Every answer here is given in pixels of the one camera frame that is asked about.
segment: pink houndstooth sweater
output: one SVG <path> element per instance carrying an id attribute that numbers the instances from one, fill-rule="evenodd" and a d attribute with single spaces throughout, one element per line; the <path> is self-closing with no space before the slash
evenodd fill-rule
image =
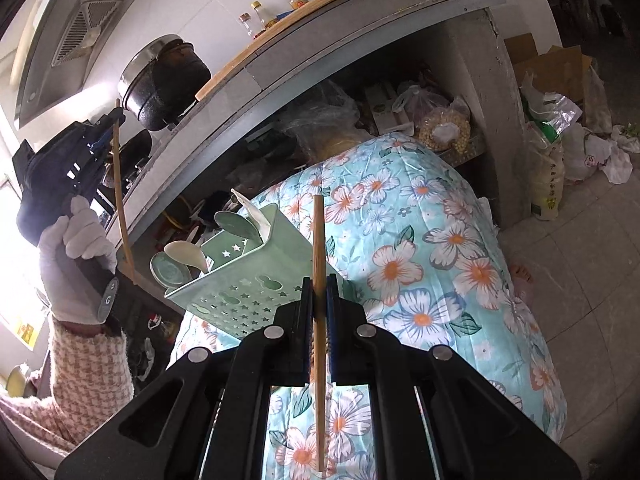
<path id="1" fill-rule="evenodd" d="M 55 468 L 133 398 L 133 386 L 124 336 L 87 338 L 50 323 L 52 395 L 23 399 L 0 393 L 0 416 L 29 458 L 38 462 L 30 450 L 40 449 L 40 463 Z"/>

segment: pot lid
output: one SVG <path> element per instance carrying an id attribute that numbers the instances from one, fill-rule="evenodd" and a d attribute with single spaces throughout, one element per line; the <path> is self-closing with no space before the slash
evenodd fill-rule
<path id="1" fill-rule="evenodd" d="M 124 99 L 127 89 L 138 74 L 144 70 L 145 66 L 153 61 L 167 44 L 175 40 L 182 41 L 182 38 L 176 34 L 161 36 L 142 48 L 133 59 L 129 61 L 129 64 L 123 70 L 120 80 L 118 81 L 118 94 L 121 99 Z"/>

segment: screw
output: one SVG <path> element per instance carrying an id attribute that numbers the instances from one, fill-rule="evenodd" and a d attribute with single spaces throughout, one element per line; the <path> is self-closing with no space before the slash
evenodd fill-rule
<path id="1" fill-rule="evenodd" d="M 281 326 L 271 325 L 264 329 L 264 336 L 267 339 L 280 339 L 284 335 Z"/>
<path id="2" fill-rule="evenodd" d="M 200 346 L 198 348 L 191 349 L 188 355 L 189 361 L 191 361 L 192 363 L 201 363 L 204 361 L 204 359 L 209 357 L 209 352 L 206 348 Z"/>
<path id="3" fill-rule="evenodd" d="M 360 337 L 373 337 L 376 335 L 376 327 L 370 324 L 360 325 L 356 329 L 356 334 Z"/>
<path id="4" fill-rule="evenodd" d="M 446 345 L 434 346 L 431 351 L 438 361 L 448 361 L 453 357 L 453 351 Z"/>

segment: gloved hand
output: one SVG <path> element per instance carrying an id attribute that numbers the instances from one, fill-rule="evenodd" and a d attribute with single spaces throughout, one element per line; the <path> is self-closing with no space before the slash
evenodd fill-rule
<path id="1" fill-rule="evenodd" d="M 96 258 L 104 269 L 114 273 L 115 247 L 107 240 L 98 215 L 84 197 L 71 199 L 71 213 L 71 220 L 61 216 L 40 235 L 40 277 L 51 303 L 51 313 L 58 321 L 97 325 L 104 321 L 97 319 L 102 292 L 97 294 L 84 279 L 71 283 L 56 261 L 56 250 L 64 243 L 69 258 Z"/>

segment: vent grille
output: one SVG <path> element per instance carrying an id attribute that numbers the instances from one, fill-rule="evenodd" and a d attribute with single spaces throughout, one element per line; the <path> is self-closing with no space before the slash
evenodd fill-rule
<path id="1" fill-rule="evenodd" d="M 88 56 L 101 28 L 109 21 L 119 3 L 120 0 L 95 0 L 80 4 L 80 9 L 60 40 L 51 66 Z"/>

